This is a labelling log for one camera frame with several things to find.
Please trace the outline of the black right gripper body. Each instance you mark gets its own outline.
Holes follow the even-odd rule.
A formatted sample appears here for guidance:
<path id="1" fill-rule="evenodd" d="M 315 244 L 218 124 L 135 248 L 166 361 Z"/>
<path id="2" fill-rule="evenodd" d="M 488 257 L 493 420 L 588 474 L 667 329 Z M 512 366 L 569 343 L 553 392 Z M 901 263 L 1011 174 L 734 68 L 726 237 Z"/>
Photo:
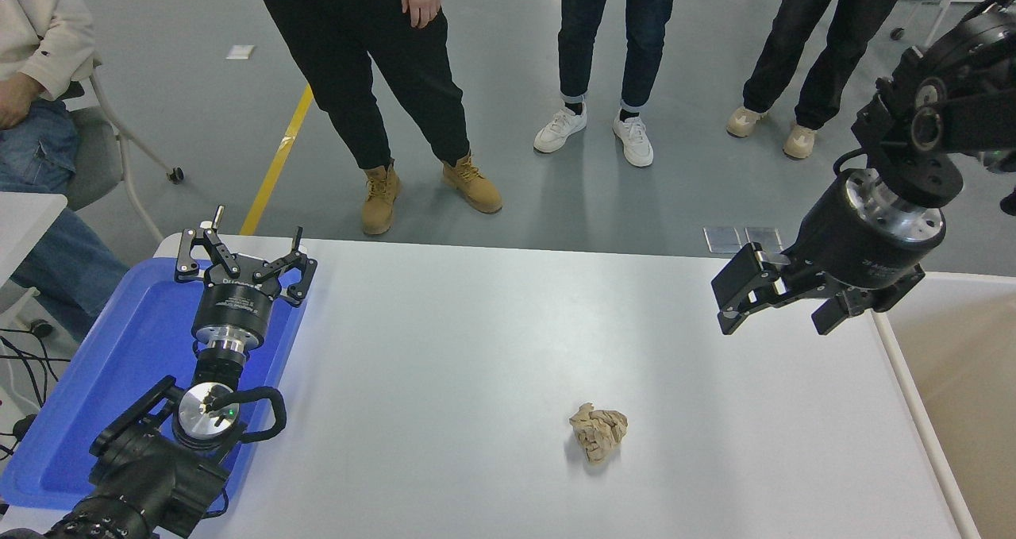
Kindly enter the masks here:
<path id="1" fill-rule="evenodd" d="M 841 174 L 803 218 L 783 255 L 873 290 L 914 270 L 944 238 L 941 210 L 905 202 L 877 174 Z"/>

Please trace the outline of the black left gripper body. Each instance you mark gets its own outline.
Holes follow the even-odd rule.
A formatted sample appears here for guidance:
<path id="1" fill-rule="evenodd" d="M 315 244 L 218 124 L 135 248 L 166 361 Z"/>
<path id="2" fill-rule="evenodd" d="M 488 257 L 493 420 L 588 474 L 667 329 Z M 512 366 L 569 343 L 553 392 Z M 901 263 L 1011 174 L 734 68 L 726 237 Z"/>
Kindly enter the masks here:
<path id="1" fill-rule="evenodd" d="M 198 304 L 193 322 L 193 337 L 211 341 L 215 333 L 239 330 L 242 341 L 263 341 L 266 337 L 272 304 L 282 292 L 279 279 L 272 276 L 264 283 L 254 283 L 253 275 L 228 276 L 224 268 L 208 268 L 206 288 Z"/>

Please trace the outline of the seated person's hand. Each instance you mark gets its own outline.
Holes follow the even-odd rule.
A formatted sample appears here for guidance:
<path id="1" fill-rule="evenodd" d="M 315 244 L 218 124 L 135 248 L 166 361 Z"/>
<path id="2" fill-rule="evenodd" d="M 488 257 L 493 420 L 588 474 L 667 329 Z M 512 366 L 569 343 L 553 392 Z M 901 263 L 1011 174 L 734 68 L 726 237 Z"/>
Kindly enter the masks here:
<path id="1" fill-rule="evenodd" d="M 43 93 L 39 81 L 20 72 L 1 80 L 1 130 L 13 128 L 25 120 L 33 102 Z"/>

